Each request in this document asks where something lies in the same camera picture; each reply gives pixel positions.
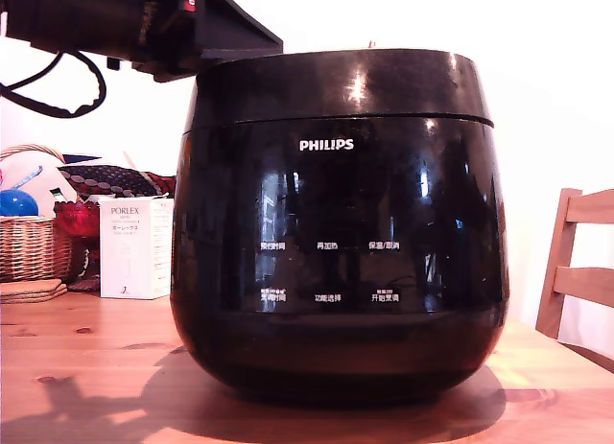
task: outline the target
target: wooden chair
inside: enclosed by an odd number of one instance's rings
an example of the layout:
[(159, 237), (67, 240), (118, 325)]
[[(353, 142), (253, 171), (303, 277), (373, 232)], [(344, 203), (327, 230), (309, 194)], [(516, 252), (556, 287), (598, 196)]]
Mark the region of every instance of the wooden chair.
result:
[[(555, 231), (546, 267), (535, 328), (558, 338), (565, 295), (614, 308), (614, 269), (570, 268), (577, 223), (614, 223), (614, 190), (582, 195), (581, 190), (560, 192)], [(614, 372), (614, 361), (587, 348), (563, 343), (592, 362)]]

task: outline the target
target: white box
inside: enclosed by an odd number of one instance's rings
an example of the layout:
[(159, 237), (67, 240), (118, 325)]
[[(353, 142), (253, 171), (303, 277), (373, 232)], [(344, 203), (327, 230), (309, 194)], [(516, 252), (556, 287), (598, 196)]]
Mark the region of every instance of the white box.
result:
[(101, 297), (168, 295), (173, 200), (100, 198), (99, 204)]

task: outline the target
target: blue ball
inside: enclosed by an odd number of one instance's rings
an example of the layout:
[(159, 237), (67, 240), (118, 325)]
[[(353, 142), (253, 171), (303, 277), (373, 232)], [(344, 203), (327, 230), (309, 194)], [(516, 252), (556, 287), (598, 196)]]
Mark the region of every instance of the blue ball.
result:
[(21, 190), (0, 192), (0, 216), (37, 216), (38, 204)]

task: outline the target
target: power cord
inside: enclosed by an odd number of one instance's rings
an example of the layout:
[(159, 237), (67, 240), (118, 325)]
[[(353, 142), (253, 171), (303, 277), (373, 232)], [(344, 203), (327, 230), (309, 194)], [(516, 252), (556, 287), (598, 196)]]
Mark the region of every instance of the power cord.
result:
[[(69, 110), (66, 110), (65, 108), (58, 108), (56, 106), (47, 105), (43, 102), (35, 101), (34, 99), (30, 99), (28, 97), (22, 96), (21, 94), (13, 92), (15, 89), (40, 80), (42, 77), (47, 75), (56, 67), (56, 65), (58, 65), (64, 54), (72, 56), (73, 58), (76, 58), (77, 60), (83, 62), (85, 65), (87, 65), (89, 71), (96, 76), (96, 80), (98, 81), (98, 99), (96, 99), (91, 105), (81, 105), (79, 108), (77, 108), (77, 110), (71, 112)], [(4, 84), (0, 83), (0, 97), (5, 97), (7, 100), (15, 104), (21, 105), (31, 111), (35, 111), (36, 113), (51, 116), (52, 118), (78, 118), (80, 116), (84, 116), (91, 111), (94, 111), (96, 108), (103, 104), (106, 98), (106, 83), (100, 69), (91, 59), (87, 58), (79, 51), (72, 51), (59, 53), (52, 60), (52, 62), (47, 65), (43, 70), (36, 73), (35, 75), (32, 75), (26, 80), (16, 82), (9, 86), (5, 86)]]

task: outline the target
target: philips logo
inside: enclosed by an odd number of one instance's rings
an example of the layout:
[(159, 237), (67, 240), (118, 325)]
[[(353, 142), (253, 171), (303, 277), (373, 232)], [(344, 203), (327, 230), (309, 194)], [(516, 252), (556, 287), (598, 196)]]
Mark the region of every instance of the philips logo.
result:
[(325, 150), (352, 150), (354, 139), (301, 140), (298, 149), (301, 152), (319, 152)]

